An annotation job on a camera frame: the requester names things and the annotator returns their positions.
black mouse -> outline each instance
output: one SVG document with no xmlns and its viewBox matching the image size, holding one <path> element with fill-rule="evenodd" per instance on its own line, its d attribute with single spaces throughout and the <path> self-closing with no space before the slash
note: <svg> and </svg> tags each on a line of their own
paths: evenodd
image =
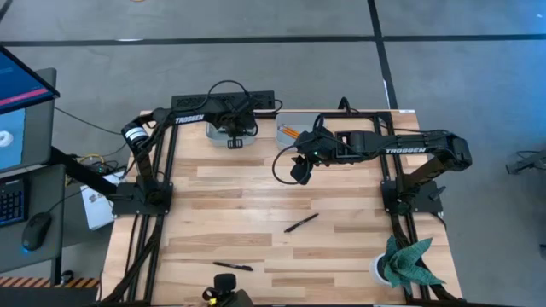
<svg viewBox="0 0 546 307">
<path fill-rule="evenodd" d="M 51 214 L 49 212 L 40 212 L 31 217 L 23 230 L 23 247 L 27 251 L 37 250 L 44 243 L 45 234 L 47 234 L 50 225 Z"/>
</svg>

plant leaf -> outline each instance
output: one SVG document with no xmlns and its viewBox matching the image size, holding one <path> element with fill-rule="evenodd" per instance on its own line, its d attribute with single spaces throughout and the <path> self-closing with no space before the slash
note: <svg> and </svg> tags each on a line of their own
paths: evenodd
<svg viewBox="0 0 546 307">
<path fill-rule="evenodd" d="M 406 291 L 409 293 L 409 294 L 412 294 L 412 291 L 411 291 L 411 283 L 409 281 L 403 281 L 402 282 L 402 286 L 404 287 L 404 289 L 406 289 Z"/>
<path fill-rule="evenodd" d="M 419 285 L 439 285 L 444 283 L 436 278 L 428 269 L 414 264 L 408 268 L 400 269 L 397 273 Z"/>
<path fill-rule="evenodd" d="M 392 287 L 396 287 L 402 283 L 400 276 L 391 269 L 389 264 L 385 265 L 385 271 L 383 273 L 385 274 L 385 278 L 391 282 Z"/>
<path fill-rule="evenodd" d="M 396 258 L 396 266 L 402 269 L 416 263 L 422 254 L 428 250 L 432 242 L 433 238 L 428 238 L 399 250 L 392 256 L 393 259 Z"/>
<path fill-rule="evenodd" d="M 391 235 L 389 240 L 386 241 L 386 251 L 385 256 L 383 256 L 384 262 L 388 262 L 397 251 L 396 238 L 394 238 L 394 235 Z"/>
</svg>

marker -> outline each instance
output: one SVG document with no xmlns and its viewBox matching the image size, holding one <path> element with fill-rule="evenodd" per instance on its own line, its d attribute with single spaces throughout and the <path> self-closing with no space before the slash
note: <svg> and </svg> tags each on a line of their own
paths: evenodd
<svg viewBox="0 0 546 307">
<path fill-rule="evenodd" d="M 293 225 L 293 226 L 288 227 L 286 230 L 284 230 L 284 232 L 285 232 L 285 233 L 290 233 L 290 232 L 292 232 L 292 230 L 294 230 L 294 229 L 298 228 L 299 226 L 301 226 L 301 225 L 303 225 L 303 224 L 309 222 L 310 220 L 312 220 L 312 219 L 315 218 L 315 217 L 318 217 L 318 213 L 315 213 L 315 214 L 313 214 L 312 216 L 306 218 L 305 220 L 303 220 L 303 221 L 301 221 L 301 222 L 298 222 L 297 224 L 295 224 L 295 225 Z"/>
<path fill-rule="evenodd" d="M 253 271 L 253 268 L 249 267 L 248 265 L 226 264 L 226 263 L 221 263 L 218 261 L 213 262 L 213 264 L 224 266 L 226 268 L 231 268 L 231 269 L 242 269 L 242 270 L 247 270 L 249 272 Z"/>
</svg>

wooden tabletop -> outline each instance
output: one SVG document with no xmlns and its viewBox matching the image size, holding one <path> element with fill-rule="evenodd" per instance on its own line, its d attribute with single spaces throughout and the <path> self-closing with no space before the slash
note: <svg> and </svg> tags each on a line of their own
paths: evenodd
<svg viewBox="0 0 546 307">
<path fill-rule="evenodd" d="M 397 128 L 419 128 L 413 112 L 395 110 L 392 116 Z M 402 303 L 401 288 L 376 284 L 368 269 L 392 234 L 380 193 L 379 159 L 316 167 L 308 185 L 283 185 L 271 175 L 279 152 L 275 120 L 259 119 L 258 125 L 255 143 L 237 150 L 214 147 L 205 136 L 205 123 L 179 127 L 174 200 L 163 228 L 153 304 L 199 303 L 214 276 L 228 272 L 237 276 L 238 288 L 255 304 Z M 327 119 L 325 125 L 332 131 L 373 130 L 367 119 Z M 286 153 L 277 163 L 277 174 L 288 181 L 293 180 L 293 156 Z M 425 155 L 401 158 L 405 172 L 427 160 Z M 320 215 L 290 234 L 283 232 L 314 213 Z M 433 237 L 425 262 L 460 297 L 444 226 L 430 214 L 414 216 L 419 238 Z M 114 223 L 102 274 L 103 297 L 124 275 L 132 222 L 133 217 L 122 217 Z M 212 261 L 250 265 L 254 271 Z M 138 298 L 148 265 L 143 268 Z"/>
</svg>

computer screen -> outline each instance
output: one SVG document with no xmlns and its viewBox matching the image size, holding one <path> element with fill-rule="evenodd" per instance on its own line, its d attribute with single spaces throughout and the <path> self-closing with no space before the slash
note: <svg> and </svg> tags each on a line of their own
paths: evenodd
<svg viewBox="0 0 546 307">
<path fill-rule="evenodd" d="M 57 98 L 57 92 L 0 46 L 0 114 Z"/>
</svg>

